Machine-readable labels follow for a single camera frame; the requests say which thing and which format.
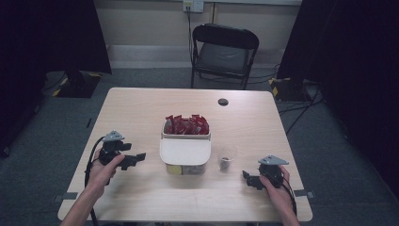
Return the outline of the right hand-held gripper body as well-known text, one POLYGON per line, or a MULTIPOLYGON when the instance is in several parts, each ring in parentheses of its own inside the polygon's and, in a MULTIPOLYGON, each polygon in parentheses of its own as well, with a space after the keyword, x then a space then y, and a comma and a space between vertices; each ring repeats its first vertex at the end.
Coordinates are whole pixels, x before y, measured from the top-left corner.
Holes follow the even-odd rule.
POLYGON ((258 160, 260 163, 259 172, 266 177, 275 188, 284 186, 284 174, 281 166, 288 165, 286 160, 283 160, 272 154, 258 160))

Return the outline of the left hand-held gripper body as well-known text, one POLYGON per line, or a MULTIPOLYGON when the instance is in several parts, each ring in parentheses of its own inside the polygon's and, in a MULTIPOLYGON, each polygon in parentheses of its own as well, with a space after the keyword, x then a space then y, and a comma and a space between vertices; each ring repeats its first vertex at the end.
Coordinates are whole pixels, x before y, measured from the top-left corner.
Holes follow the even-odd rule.
POLYGON ((132 148, 131 143, 123 143, 124 136, 116 130, 106 134, 102 139, 103 147, 100 150, 99 160, 103 165, 110 163, 122 151, 132 148))

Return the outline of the person's right hand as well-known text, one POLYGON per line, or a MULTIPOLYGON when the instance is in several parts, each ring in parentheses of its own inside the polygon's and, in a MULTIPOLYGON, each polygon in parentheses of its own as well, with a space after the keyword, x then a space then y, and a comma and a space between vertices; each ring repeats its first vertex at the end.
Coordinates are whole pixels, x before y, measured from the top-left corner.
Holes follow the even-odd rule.
POLYGON ((275 188, 271 182, 263 175, 260 176, 262 184, 265 186, 270 201, 274 205, 281 217, 295 216, 293 203, 290 194, 283 186, 275 188))

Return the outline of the person's left hand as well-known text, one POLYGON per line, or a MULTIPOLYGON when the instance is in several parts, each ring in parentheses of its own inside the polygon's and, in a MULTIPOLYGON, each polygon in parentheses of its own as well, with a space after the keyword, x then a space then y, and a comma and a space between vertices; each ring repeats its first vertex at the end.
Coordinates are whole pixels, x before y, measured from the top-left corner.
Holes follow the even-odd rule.
POLYGON ((124 154, 114 157, 110 163, 103 165, 99 160, 100 151, 95 152, 86 190, 94 199, 99 199, 104 194, 104 188, 115 175, 118 164, 125 158, 124 154))

